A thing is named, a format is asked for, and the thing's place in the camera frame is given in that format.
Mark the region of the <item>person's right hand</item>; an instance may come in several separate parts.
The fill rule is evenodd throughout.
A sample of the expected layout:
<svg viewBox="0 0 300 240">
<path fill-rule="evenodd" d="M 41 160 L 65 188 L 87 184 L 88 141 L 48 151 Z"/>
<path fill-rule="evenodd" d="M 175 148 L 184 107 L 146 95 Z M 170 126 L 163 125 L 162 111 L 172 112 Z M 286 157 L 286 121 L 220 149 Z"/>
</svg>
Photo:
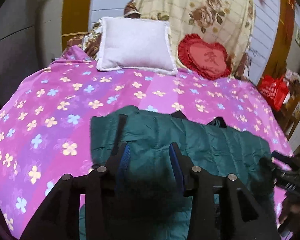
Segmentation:
<svg viewBox="0 0 300 240">
<path fill-rule="evenodd" d="M 282 202 L 282 210 L 279 215 L 279 223 L 282 224 L 288 216 L 291 215 L 291 220 L 287 227 L 292 232 L 297 232 L 300 226 L 300 202 L 294 202 L 290 197 L 286 197 Z"/>
</svg>

